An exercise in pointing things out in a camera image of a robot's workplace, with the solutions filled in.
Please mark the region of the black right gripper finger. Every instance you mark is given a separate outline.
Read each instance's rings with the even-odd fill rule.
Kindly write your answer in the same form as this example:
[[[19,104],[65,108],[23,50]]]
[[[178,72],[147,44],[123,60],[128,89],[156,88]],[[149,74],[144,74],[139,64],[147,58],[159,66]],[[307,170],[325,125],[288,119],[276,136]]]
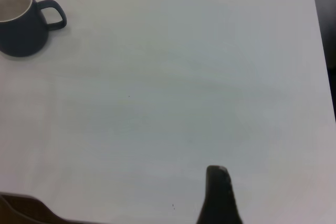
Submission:
[[[232,180],[224,166],[207,167],[205,199],[197,223],[242,223]]]

